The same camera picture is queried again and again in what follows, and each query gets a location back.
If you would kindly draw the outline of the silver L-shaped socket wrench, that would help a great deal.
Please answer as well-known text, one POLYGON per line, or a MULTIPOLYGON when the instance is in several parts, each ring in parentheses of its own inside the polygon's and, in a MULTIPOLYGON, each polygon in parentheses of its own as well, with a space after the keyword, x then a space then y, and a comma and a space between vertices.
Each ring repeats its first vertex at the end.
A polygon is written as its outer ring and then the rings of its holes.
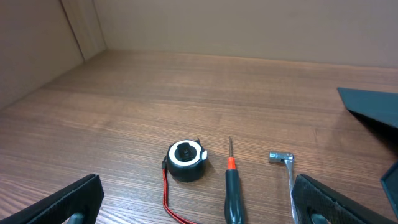
POLYGON ((294 168, 294 155, 290 152, 269 152, 268 161, 270 163, 278 163, 285 165, 288 173, 288 183, 289 183, 289 196, 290 196, 290 205, 292 211, 292 219, 295 224, 299 224, 299 216, 297 214, 292 192, 294 188, 294 175, 293 175, 293 168, 294 168))

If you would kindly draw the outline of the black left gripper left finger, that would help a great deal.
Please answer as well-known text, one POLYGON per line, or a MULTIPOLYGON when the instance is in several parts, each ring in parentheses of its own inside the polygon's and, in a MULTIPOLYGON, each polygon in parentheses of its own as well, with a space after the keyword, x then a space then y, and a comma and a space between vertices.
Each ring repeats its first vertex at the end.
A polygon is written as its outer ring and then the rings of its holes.
POLYGON ((95 223, 103 199, 99 175, 90 174, 1 220, 1 223, 63 223, 75 214, 82 216, 80 223, 95 223))

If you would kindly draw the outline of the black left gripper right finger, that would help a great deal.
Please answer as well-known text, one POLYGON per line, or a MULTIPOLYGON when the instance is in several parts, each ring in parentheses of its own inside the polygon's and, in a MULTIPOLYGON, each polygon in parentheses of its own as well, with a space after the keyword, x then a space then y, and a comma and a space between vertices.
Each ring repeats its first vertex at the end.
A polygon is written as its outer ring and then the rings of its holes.
POLYGON ((305 174, 297 176, 292 198, 299 223, 395 224, 305 174))

